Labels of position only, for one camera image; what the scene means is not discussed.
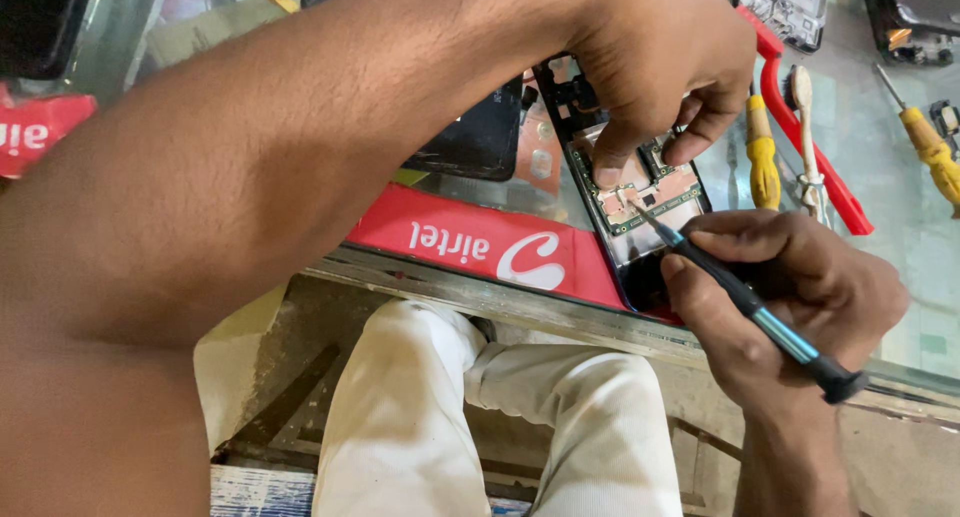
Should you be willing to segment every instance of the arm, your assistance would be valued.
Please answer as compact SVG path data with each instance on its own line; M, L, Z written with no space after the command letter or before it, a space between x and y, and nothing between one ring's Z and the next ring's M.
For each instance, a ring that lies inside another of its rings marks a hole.
M858 515L836 411L816 404L792 425L747 420L738 515Z
M906 289L890 264L808 216L765 209L712 213L690 221L687 231L722 260L774 260L791 286L769 308L852 371L906 313ZM712 277L674 254L661 268L671 303L700 340L717 383L743 408L736 513L856 515L837 409Z
M677 5L690 16L664 15ZM736 115L755 56L724 0L331 0L59 142L0 198L0 432L15 441L0 513L206 514L197 340L332 249L432 135L564 49L618 117L610 153L700 88L713 104L678 158Z

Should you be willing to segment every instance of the red airtel banner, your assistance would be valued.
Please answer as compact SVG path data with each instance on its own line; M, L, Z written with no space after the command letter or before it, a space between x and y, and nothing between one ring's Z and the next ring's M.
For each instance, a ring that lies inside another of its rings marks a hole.
M90 95L15 104L0 83L0 177L17 179L51 146L97 109Z
M390 183L346 240L439 266L627 310L592 231ZM668 309L644 313L681 322Z

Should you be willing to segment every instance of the white pants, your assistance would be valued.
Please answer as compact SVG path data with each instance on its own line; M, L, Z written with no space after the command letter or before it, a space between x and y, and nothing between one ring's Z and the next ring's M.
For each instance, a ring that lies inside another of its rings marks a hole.
M643 357L487 344L459 313L392 301L366 322L337 384L313 515L489 515L464 397L556 428L537 517L682 513L664 402Z

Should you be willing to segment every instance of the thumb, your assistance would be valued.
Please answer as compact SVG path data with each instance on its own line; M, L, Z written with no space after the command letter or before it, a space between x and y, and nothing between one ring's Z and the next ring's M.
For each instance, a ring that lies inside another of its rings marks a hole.
M660 263L674 312L697 336L707 358L728 362L761 359L773 346L765 335L740 314L727 291L713 277L678 254L667 254Z
M593 147L593 182L604 190L617 188L627 159L641 142L642 137L629 124L611 118Z

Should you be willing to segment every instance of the yellow screwdriver handle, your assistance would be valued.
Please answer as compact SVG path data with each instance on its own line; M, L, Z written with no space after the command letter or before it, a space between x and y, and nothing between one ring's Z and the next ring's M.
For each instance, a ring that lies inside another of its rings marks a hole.
M774 211L780 208L780 174L774 164L776 150L763 97L752 95L747 101L747 157L751 164L750 195L757 208Z
M953 204L953 217L960 218L960 164L952 160L954 152L917 108L907 108L899 117L920 162L930 166L933 184Z

